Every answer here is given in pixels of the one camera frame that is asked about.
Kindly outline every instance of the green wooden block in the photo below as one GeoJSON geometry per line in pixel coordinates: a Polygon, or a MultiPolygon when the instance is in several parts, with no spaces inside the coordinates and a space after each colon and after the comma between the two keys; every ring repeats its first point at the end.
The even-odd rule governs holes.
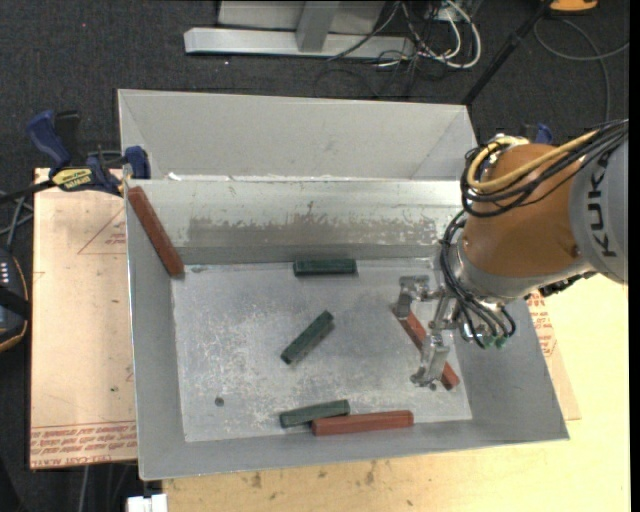
{"type": "Polygon", "coordinates": [[[284,349],[280,359],[287,364],[303,359],[333,329],[332,322],[333,315],[328,311],[323,312],[284,349]]]}
{"type": "Polygon", "coordinates": [[[351,407],[347,400],[334,400],[323,404],[309,405],[299,409],[293,409],[280,414],[280,425],[282,428],[295,427],[310,423],[320,418],[331,418],[333,416],[344,416],[351,412],[351,407]]]}
{"type": "Polygon", "coordinates": [[[299,260],[293,264],[293,273],[297,277],[331,274],[355,274],[358,271],[356,260],[299,260]]]}

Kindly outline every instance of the red wooden block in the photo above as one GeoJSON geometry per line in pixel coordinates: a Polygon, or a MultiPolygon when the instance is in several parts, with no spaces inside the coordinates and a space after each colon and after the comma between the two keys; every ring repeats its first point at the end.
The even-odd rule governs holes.
{"type": "Polygon", "coordinates": [[[171,243],[144,190],[140,187],[131,188],[127,192],[127,198],[169,275],[174,277],[184,274],[182,258],[171,243]]]}
{"type": "Polygon", "coordinates": [[[413,341],[413,344],[418,347],[418,350],[422,350],[422,342],[427,337],[427,331],[422,327],[420,320],[416,318],[413,311],[409,312],[407,318],[398,318],[398,321],[409,335],[409,338],[411,338],[411,341],[413,341]]]}
{"type": "Polygon", "coordinates": [[[440,377],[440,382],[447,391],[451,391],[458,384],[460,384],[460,377],[456,375],[456,372],[453,371],[451,365],[449,363],[444,363],[444,369],[442,370],[442,377],[440,377]]]}
{"type": "Polygon", "coordinates": [[[320,418],[311,422],[311,431],[316,436],[331,436],[405,428],[412,425],[413,413],[411,411],[388,411],[320,418]]]}

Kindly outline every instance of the black carpet floor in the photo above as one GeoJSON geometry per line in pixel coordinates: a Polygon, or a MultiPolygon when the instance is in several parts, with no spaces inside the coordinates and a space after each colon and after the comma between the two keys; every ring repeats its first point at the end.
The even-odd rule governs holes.
{"type": "MultiPolygon", "coordinates": [[[[606,54],[629,41],[630,3],[603,0],[588,15],[543,19],[539,36],[564,54],[606,54]]],[[[459,104],[539,2],[484,0],[474,18],[482,38],[478,64],[445,71],[425,63],[413,74],[404,65],[383,72],[350,59],[187,56],[184,32],[213,25],[215,4],[0,0],[0,189],[24,188],[33,168],[49,165],[25,135],[29,119],[42,110],[78,110],[82,152],[98,144],[119,147],[120,88],[459,104]]],[[[413,4],[419,9],[424,2],[413,4]]],[[[395,21],[385,32],[406,34],[401,19],[395,21]]],[[[577,61],[548,51],[533,32],[518,43],[470,105],[479,141],[540,122],[559,143],[606,119],[629,116],[628,48],[602,60],[577,61]]],[[[0,209],[0,226],[10,217],[10,209],[0,209]]],[[[12,245],[29,277],[32,238],[31,226],[24,225],[12,245]]],[[[23,510],[77,510],[84,468],[33,472],[27,466],[29,354],[28,336],[0,353],[0,511],[15,509],[11,488],[23,510]]],[[[121,510],[121,499],[142,491],[135,467],[95,467],[85,510],[121,510]],[[110,509],[106,493],[114,493],[120,481],[110,509]]]]}

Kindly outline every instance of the cable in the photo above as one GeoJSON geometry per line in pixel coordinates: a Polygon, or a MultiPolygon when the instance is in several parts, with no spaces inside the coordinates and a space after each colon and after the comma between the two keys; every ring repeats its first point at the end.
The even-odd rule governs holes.
{"type": "Polygon", "coordinates": [[[330,75],[331,73],[343,73],[345,75],[354,76],[358,80],[360,80],[367,87],[367,89],[369,89],[369,91],[371,92],[371,97],[373,99],[379,97],[378,91],[369,83],[369,81],[362,74],[357,73],[356,71],[352,71],[350,69],[337,68],[337,69],[324,70],[323,72],[319,73],[318,76],[316,76],[312,84],[313,94],[316,98],[321,97],[318,95],[318,91],[317,91],[318,84],[324,77],[330,75]]]}
{"type": "Polygon", "coordinates": [[[9,235],[7,236],[7,250],[11,250],[11,244],[13,244],[13,237],[16,234],[16,228],[18,226],[18,219],[20,218],[20,212],[22,211],[22,206],[24,205],[25,198],[21,197],[18,201],[18,205],[13,210],[13,218],[11,220],[11,225],[9,226],[9,235]]]}
{"type": "MultiPolygon", "coordinates": [[[[548,52],[553,53],[555,56],[561,57],[563,59],[575,60],[575,61],[578,61],[578,62],[590,62],[590,61],[594,61],[594,60],[602,60],[602,59],[607,59],[609,57],[613,57],[614,55],[622,53],[624,50],[629,48],[629,41],[627,41],[626,43],[624,43],[619,48],[616,48],[615,50],[611,50],[611,51],[605,52],[605,53],[599,53],[598,55],[593,55],[591,57],[581,57],[581,56],[577,56],[577,55],[569,55],[569,54],[566,54],[566,53],[562,53],[562,52],[559,52],[558,50],[552,48],[551,46],[549,46],[540,37],[540,33],[538,32],[538,23],[540,23],[541,21],[542,20],[538,20],[538,22],[533,27],[533,33],[536,36],[536,40],[538,41],[538,43],[540,43],[542,45],[542,47],[544,47],[545,50],[547,50],[548,52]]],[[[570,27],[573,27],[574,29],[579,31],[584,36],[584,38],[587,39],[592,44],[592,47],[594,46],[593,40],[580,27],[578,27],[574,23],[571,23],[569,20],[561,19],[561,20],[558,20],[558,21],[562,21],[566,25],[569,25],[570,27]]]]}
{"type": "MultiPolygon", "coordinates": [[[[33,219],[33,215],[29,214],[25,217],[22,217],[18,222],[16,222],[16,227],[20,227],[24,224],[26,224],[27,222],[29,222],[31,219],[33,219]]],[[[6,235],[7,233],[9,233],[11,231],[11,226],[3,228],[0,230],[0,236],[1,235],[6,235]]]]}
{"type": "Polygon", "coordinates": [[[503,181],[480,182],[479,171],[483,169],[483,166],[491,157],[495,157],[496,154],[502,152],[505,146],[508,147],[508,144],[504,142],[508,141],[508,138],[504,138],[504,141],[498,138],[484,148],[477,148],[467,154],[468,167],[475,166],[475,170],[467,169],[470,172],[465,171],[460,182],[464,211],[476,217],[486,218],[501,215],[512,208],[534,204],[557,190],[568,179],[581,169],[584,169],[594,158],[600,158],[602,155],[611,152],[622,140],[628,137],[628,132],[628,119],[606,123],[597,130],[586,134],[588,137],[578,137],[568,144],[543,155],[543,157],[512,171],[504,176],[506,179],[503,181]],[[548,162],[551,162],[550,165],[535,177],[521,185],[517,185],[525,176],[529,176],[540,165],[548,162]],[[546,191],[542,197],[526,202],[541,183],[575,163],[579,163],[579,167],[569,176],[565,176],[559,183],[556,183],[550,190],[546,191]],[[479,190],[476,187],[477,183],[488,183],[492,186],[489,187],[489,191],[479,190]],[[505,200],[510,200],[510,202],[506,204],[499,203],[499,201],[505,200]],[[494,208],[491,210],[478,210],[473,207],[474,203],[492,203],[494,208]]]}
{"type": "MultiPolygon", "coordinates": [[[[8,192],[5,192],[4,190],[0,190],[0,196],[6,196],[8,194],[8,192]]],[[[14,202],[17,204],[19,201],[19,199],[14,199],[14,202]]],[[[33,206],[31,206],[29,203],[25,203],[24,204],[24,208],[26,208],[29,211],[33,211],[33,206]]]]}
{"type": "Polygon", "coordinates": [[[385,27],[387,25],[389,25],[389,23],[391,23],[391,20],[393,20],[393,18],[395,18],[395,15],[398,12],[398,8],[400,7],[400,4],[401,4],[401,2],[394,2],[393,8],[391,10],[391,14],[389,14],[389,17],[387,18],[387,20],[382,25],[380,25],[377,29],[372,31],[369,35],[365,36],[361,41],[359,41],[358,43],[353,45],[351,48],[347,48],[343,52],[340,52],[337,55],[334,55],[333,57],[329,57],[327,59],[327,62],[331,62],[331,61],[334,61],[334,60],[337,60],[337,59],[341,59],[342,57],[346,57],[347,55],[355,52],[358,48],[360,48],[362,45],[364,45],[371,38],[373,38],[374,36],[379,34],[382,30],[385,29],[385,27]]]}
{"type": "Polygon", "coordinates": [[[440,62],[442,64],[444,64],[445,66],[447,66],[448,68],[452,68],[452,69],[469,69],[473,66],[475,66],[478,61],[480,60],[480,57],[482,55],[482,42],[480,39],[480,33],[478,32],[478,29],[476,28],[475,24],[471,21],[471,18],[469,17],[469,15],[462,10],[455,2],[453,2],[452,0],[445,0],[447,2],[447,5],[451,6],[453,9],[455,9],[458,14],[460,14],[460,16],[462,17],[462,19],[469,25],[469,27],[471,28],[471,32],[472,32],[472,36],[473,36],[473,41],[472,41],[472,45],[475,48],[475,55],[473,57],[473,59],[467,63],[455,63],[455,62],[451,62],[451,59],[454,58],[455,56],[458,55],[458,53],[461,50],[462,47],[462,38],[460,36],[460,32],[458,31],[458,28],[455,24],[455,22],[451,19],[451,17],[449,17],[449,23],[450,26],[453,27],[453,31],[454,31],[454,35],[456,36],[456,48],[454,50],[447,50],[443,53],[436,53],[434,52],[429,45],[427,45],[426,41],[424,41],[419,34],[417,33],[415,27],[413,26],[413,23],[411,22],[411,17],[409,14],[409,10],[407,9],[407,6],[405,5],[405,3],[402,3],[402,11],[404,13],[404,16],[406,18],[407,21],[407,26],[409,28],[409,31],[411,32],[413,38],[414,38],[414,42],[416,44],[417,47],[417,54],[420,57],[426,58],[426,59],[431,59],[431,60],[435,60],[437,62],[440,62]]]}
{"type": "Polygon", "coordinates": [[[561,19],[560,21],[562,21],[565,25],[568,25],[571,28],[573,28],[575,31],[577,31],[589,43],[589,45],[593,49],[593,52],[595,53],[595,55],[592,56],[592,57],[579,57],[579,56],[574,56],[574,55],[567,55],[567,54],[564,54],[564,53],[561,53],[561,52],[555,50],[554,48],[550,47],[548,44],[546,44],[542,40],[542,38],[540,37],[540,34],[538,32],[538,23],[540,23],[540,21],[542,21],[542,20],[541,19],[538,20],[538,22],[534,25],[533,33],[534,33],[535,38],[538,41],[538,43],[540,43],[540,45],[544,49],[546,49],[548,52],[552,53],[553,55],[555,55],[557,57],[560,57],[560,58],[566,59],[566,60],[578,61],[578,62],[590,62],[590,61],[597,60],[600,63],[600,67],[602,69],[602,76],[604,77],[605,98],[606,98],[604,119],[605,119],[605,121],[608,121],[609,118],[610,118],[610,112],[611,112],[611,83],[610,83],[610,80],[609,80],[609,72],[607,70],[606,64],[604,63],[604,59],[606,59],[608,57],[612,57],[614,55],[617,55],[618,53],[621,53],[624,50],[626,50],[629,47],[629,41],[624,43],[619,48],[616,48],[615,50],[612,50],[612,51],[609,51],[609,52],[605,52],[605,53],[600,53],[600,50],[596,46],[596,44],[593,41],[593,39],[591,39],[591,37],[589,37],[589,34],[587,34],[584,30],[582,30],[575,23],[572,23],[569,20],[561,19]]]}
{"type": "Polygon", "coordinates": [[[466,224],[466,220],[461,220],[464,213],[464,211],[459,212],[445,229],[444,236],[441,240],[442,250],[440,251],[440,266],[445,279],[445,284],[457,300],[460,312],[464,315],[469,330],[471,331],[471,337],[479,347],[486,348],[486,344],[480,338],[480,335],[474,325],[471,312],[485,322],[494,338],[506,339],[511,337],[515,333],[516,325],[513,318],[504,310],[504,307],[501,307],[500,314],[507,320],[507,323],[509,324],[509,327],[507,327],[503,319],[500,318],[498,314],[492,311],[489,307],[480,303],[480,301],[478,301],[470,292],[463,288],[451,268],[449,251],[451,246],[454,244],[455,233],[466,224]]]}

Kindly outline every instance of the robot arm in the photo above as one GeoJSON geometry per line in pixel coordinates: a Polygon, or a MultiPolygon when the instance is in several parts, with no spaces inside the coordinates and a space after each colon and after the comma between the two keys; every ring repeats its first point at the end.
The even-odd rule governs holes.
{"type": "MultiPolygon", "coordinates": [[[[458,328],[482,348],[500,347],[516,330],[509,302],[593,273],[627,282],[627,174],[628,120],[560,147],[498,136],[470,152],[463,211],[442,237],[445,286],[410,294],[439,301],[412,380],[428,385],[439,378],[430,361],[443,329],[458,328]]],[[[402,286],[398,316],[408,314],[411,301],[402,286]]]]}
{"type": "Polygon", "coordinates": [[[559,148],[474,153],[462,178],[468,219],[451,261],[465,288],[495,302],[587,272],[626,281],[628,121],[559,148]]]}

